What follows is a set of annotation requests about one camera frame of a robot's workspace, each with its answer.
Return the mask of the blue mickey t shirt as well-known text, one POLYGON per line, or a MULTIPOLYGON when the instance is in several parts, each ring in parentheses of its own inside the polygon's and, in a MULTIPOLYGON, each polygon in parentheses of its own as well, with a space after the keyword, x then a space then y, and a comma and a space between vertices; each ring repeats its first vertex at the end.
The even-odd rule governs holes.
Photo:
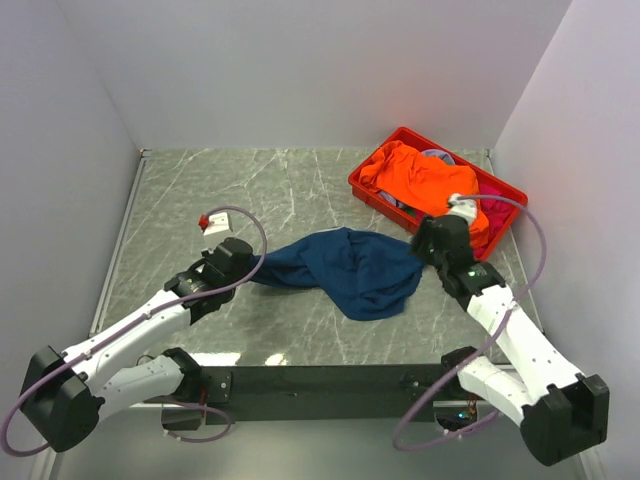
POLYGON ((268 253, 251 280, 282 289, 318 288, 345 317, 374 321, 404 311, 424 268, 407 242, 342 227, 268 253))

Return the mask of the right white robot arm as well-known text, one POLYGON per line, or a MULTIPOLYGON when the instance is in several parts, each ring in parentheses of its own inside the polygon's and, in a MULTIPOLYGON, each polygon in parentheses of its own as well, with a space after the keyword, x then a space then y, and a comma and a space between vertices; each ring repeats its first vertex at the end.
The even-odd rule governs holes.
POLYGON ((545 466, 604 443, 610 390, 567 360, 520 307, 497 270, 475 259, 468 223, 448 214, 423 219, 411 252, 435 267, 446 293, 488 333, 487 344, 455 352, 452 366, 402 418, 407 424, 440 390, 467 392, 518 426, 526 447, 545 466))

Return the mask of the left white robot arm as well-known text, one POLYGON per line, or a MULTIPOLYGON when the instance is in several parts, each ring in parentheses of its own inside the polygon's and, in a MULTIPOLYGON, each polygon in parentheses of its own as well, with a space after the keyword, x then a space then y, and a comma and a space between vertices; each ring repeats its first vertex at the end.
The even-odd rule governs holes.
POLYGON ((18 411, 46 446, 60 453, 134 404, 165 397, 200 406, 207 389, 202 368, 183 349, 169 349, 145 364, 134 362, 164 337, 231 301, 263 261, 245 241, 227 238, 102 333, 63 352, 40 349, 29 361, 18 411))

